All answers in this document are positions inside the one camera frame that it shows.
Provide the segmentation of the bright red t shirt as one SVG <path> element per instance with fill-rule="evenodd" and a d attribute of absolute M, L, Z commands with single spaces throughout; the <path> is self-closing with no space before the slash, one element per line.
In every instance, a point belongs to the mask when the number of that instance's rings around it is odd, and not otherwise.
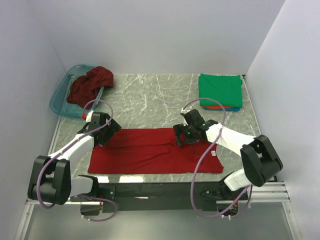
<path fill-rule="evenodd" d="M 93 150 L 90 174 L 192 173 L 210 142 L 178 146 L 172 128 L 119 130 L 104 146 Z"/>

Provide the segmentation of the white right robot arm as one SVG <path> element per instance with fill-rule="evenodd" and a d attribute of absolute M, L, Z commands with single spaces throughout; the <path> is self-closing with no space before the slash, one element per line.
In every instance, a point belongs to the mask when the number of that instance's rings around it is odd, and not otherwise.
<path fill-rule="evenodd" d="M 182 114 L 182 117 L 184 122 L 173 126 L 179 147 L 183 143 L 208 142 L 210 144 L 200 157 L 195 167 L 196 171 L 215 145 L 227 148 L 241 157 L 242 168 L 220 180 L 217 184 L 218 188 L 213 192 L 208 191 L 205 196 L 213 195 L 220 200 L 230 200 L 237 191 L 246 187 L 263 186 L 283 169 L 283 163 L 267 136 L 245 135 L 215 120 L 205 121 L 196 109 Z"/>

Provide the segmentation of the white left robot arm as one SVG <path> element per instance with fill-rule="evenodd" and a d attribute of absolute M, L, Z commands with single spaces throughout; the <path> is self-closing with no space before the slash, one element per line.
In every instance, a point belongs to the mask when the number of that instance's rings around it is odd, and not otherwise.
<path fill-rule="evenodd" d="M 94 201 L 100 195 L 97 177 L 72 177 L 71 167 L 94 147 L 103 147 L 122 127 L 104 112 L 94 111 L 85 118 L 85 125 L 67 145 L 48 156 L 40 155 L 33 162 L 27 196 L 44 208 L 63 205 L 75 196 Z"/>

